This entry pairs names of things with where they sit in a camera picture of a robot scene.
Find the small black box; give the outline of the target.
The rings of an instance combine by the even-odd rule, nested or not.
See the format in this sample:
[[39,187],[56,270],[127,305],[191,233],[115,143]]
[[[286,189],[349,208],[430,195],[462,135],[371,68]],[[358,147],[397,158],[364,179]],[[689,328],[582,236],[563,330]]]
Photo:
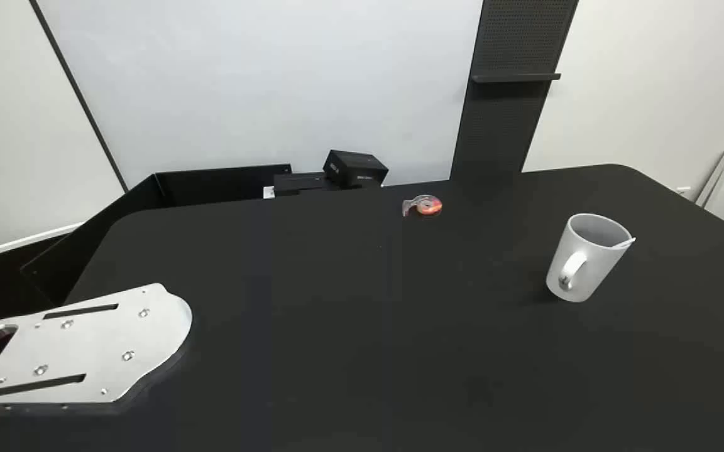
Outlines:
[[325,176],[342,189],[379,187],[387,173],[389,168],[372,154],[329,152],[325,161]]

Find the red tape roll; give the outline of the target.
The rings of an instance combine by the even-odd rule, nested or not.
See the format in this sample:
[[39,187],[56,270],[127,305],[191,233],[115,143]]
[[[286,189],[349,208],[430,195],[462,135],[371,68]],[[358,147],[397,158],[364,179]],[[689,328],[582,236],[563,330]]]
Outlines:
[[421,217],[436,217],[443,212],[443,201],[432,195],[421,195],[402,201],[402,213],[411,217],[418,212]]

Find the white ceramic mug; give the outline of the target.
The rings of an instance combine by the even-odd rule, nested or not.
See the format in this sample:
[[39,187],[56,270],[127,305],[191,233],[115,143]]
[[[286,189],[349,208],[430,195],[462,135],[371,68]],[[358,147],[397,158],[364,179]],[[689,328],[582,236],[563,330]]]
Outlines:
[[547,275],[549,292],[560,301],[589,301],[633,245],[637,236],[619,221],[574,213]]

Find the black vertical pillar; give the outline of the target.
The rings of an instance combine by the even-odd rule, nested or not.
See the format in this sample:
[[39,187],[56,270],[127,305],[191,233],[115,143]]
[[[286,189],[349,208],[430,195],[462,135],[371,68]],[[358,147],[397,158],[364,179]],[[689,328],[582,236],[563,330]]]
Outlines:
[[578,0],[484,0],[454,182],[518,176]]

